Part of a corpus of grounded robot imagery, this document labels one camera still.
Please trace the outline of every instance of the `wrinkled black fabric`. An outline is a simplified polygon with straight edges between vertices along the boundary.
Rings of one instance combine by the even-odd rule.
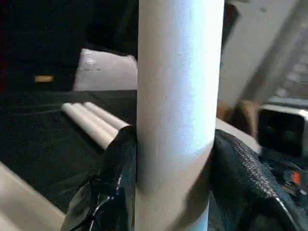
[[[217,130],[212,158],[213,194],[226,231],[307,230],[307,218],[246,144]]]
[[[61,231],[129,231],[136,183],[136,131],[121,129],[100,160],[100,171],[78,190]]]
[[[104,150],[61,112],[62,104],[90,101],[135,125],[136,99],[135,90],[0,94],[0,161],[66,213]]]

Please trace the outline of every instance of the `white cylinder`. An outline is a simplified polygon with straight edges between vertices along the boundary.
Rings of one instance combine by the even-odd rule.
[[[204,231],[224,0],[140,0],[136,231]]]
[[[102,148],[106,149],[112,142],[113,138],[109,133],[88,119],[82,111],[75,108],[72,104],[64,103],[62,110]]]
[[[128,126],[128,123],[124,122],[123,120],[119,119],[118,117],[114,116],[113,114],[105,111],[104,109],[100,108],[99,106],[91,102],[86,102],[84,103],[84,105],[90,111],[92,111],[94,114],[102,118],[104,121],[106,121],[108,124],[116,128],[117,130],[120,130],[121,128]]]
[[[90,120],[92,120],[94,123],[96,123],[98,126],[100,126],[103,130],[105,130],[109,135],[111,135],[112,139],[116,137],[118,134],[118,130],[116,130],[111,125],[107,124],[103,119],[98,117],[97,115],[93,114],[91,111],[89,111],[86,107],[81,105],[80,103],[75,103],[73,107],[78,108],[84,115],[86,115]]]

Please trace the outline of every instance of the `white wall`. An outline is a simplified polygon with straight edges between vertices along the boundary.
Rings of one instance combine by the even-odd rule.
[[[298,0],[234,2],[240,18],[221,61],[218,98],[234,106]]]

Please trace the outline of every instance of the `white pillow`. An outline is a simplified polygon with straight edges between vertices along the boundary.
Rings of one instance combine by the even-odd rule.
[[[136,90],[133,56],[82,49],[73,90]]]

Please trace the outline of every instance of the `orange tag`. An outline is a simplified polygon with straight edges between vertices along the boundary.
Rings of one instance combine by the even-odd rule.
[[[53,82],[53,76],[35,76],[36,83]]]
[[[296,185],[298,185],[298,186],[300,185],[300,173],[298,173],[298,172],[293,172],[291,178],[292,178],[292,181],[293,181]]]

